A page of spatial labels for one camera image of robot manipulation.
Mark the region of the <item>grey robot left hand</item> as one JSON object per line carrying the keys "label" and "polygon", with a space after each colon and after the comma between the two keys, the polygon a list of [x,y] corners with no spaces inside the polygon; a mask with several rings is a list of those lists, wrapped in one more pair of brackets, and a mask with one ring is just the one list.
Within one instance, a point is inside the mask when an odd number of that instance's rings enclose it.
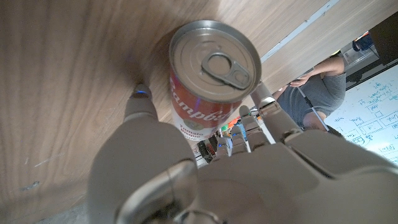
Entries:
{"label": "grey robot left hand", "polygon": [[397,167],[335,135],[302,131],[260,83],[269,129],[248,127],[232,155],[198,167],[189,143],[158,120],[143,84],[93,160],[90,223],[396,223]]}

